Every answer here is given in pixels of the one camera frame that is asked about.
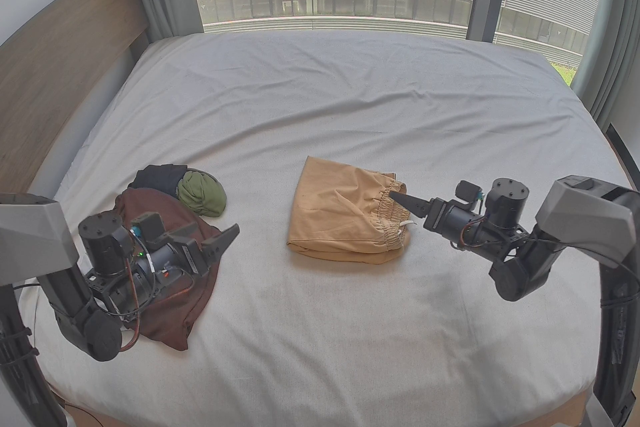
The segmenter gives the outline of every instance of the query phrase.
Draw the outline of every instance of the green cloth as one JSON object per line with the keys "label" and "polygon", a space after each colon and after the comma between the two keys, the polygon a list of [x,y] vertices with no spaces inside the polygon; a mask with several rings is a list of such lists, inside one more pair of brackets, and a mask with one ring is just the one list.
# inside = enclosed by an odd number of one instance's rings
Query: green cloth
{"label": "green cloth", "polygon": [[220,217],[227,195],[220,182],[201,171],[187,171],[176,189],[178,199],[197,215]]}

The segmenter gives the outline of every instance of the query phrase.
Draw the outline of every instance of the white bed sheet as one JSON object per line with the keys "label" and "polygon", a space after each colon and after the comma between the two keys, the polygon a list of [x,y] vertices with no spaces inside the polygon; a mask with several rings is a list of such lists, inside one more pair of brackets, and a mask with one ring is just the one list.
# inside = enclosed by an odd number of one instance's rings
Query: white bed sheet
{"label": "white bed sheet", "polygon": [[412,228],[374,266],[286,246],[308,155],[395,171],[415,196],[507,176],[531,195],[556,178],[626,184],[589,114],[541,55],[382,32],[247,32],[160,41],[78,153],[56,199],[77,239],[137,169],[211,172],[239,223],[183,353],[140,339],[106,363],[60,334],[45,296],[22,295],[40,365],[67,399],[144,426],[511,425],[594,379],[598,266],[575,250],[547,284],[500,299],[487,261]]}

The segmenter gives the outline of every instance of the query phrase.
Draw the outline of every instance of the headboard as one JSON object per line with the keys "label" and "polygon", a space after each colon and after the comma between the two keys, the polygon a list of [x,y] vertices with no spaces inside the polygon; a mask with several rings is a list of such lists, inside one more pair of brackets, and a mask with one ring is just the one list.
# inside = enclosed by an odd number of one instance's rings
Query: headboard
{"label": "headboard", "polygon": [[55,0],[0,46],[0,192],[26,192],[78,105],[148,26],[140,0]]}

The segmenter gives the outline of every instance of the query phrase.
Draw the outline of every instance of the dark navy cloth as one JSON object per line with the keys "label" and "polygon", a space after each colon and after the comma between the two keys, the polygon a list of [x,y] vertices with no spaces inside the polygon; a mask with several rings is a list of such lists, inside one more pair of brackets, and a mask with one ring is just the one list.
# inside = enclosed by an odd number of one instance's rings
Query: dark navy cloth
{"label": "dark navy cloth", "polygon": [[187,172],[187,166],[163,164],[149,165],[138,171],[136,178],[129,184],[131,189],[155,189],[178,199],[178,183]]}

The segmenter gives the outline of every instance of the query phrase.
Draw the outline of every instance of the clothing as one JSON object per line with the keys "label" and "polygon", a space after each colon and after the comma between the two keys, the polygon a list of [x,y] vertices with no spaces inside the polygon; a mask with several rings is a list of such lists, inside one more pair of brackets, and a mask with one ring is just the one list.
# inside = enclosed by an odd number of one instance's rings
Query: clothing
{"label": "clothing", "polygon": [[308,157],[291,209],[287,246],[324,260],[380,264],[409,242],[409,212],[389,197],[406,193],[394,173]]}
{"label": "clothing", "polygon": [[[167,231],[195,221],[198,228],[189,237],[194,238],[198,244],[220,233],[220,230],[205,223],[180,201],[155,189],[125,190],[116,198],[115,211],[128,229],[131,228],[131,221],[145,212],[158,212]],[[219,265],[212,265],[203,277],[194,276],[193,287],[186,293],[170,297],[189,287],[191,279],[187,276],[169,285],[142,311],[140,333],[173,349],[187,350],[187,337],[211,297]]]}
{"label": "clothing", "polygon": [[129,184],[129,188],[155,189],[177,198],[178,183],[186,172],[187,166],[174,164],[149,165],[136,173],[136,178]]}
{"label": "clothing", "polygon": [[227,194],[213,176],[195,169],[188,170],[178,182],[177,196],[197,215],[220,217],[227,206]]}

